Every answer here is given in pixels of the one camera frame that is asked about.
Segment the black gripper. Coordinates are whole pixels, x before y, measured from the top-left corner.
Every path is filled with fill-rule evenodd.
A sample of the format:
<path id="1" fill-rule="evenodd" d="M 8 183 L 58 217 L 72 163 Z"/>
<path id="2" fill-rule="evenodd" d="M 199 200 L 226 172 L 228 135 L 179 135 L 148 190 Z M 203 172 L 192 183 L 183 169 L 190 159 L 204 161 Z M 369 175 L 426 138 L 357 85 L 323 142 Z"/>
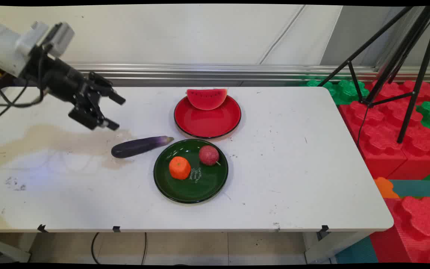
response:
<path id="1" fill-rule="evenodd" d="M 120 125 L 100 112 L 100 98 L 109 97 L 119 105 L 123 105 L 126 99 L 121 97 L 113 89 L 113 84 L 108 79 L 89 72 L 84 75 L 59 58 L 52 59 L 48 56 L 49 47 L 35 47 L 31 50 L 29 62 L 24 69 L 24 79 L 36 83 L 40 90 L 39 96 L 33 101 L 25 103 L 29 107 L 42 102 L 44 95 L 70 102 L 75 107 L 68 116 L 90 130 L 97 127 L 117 130 Z"/>

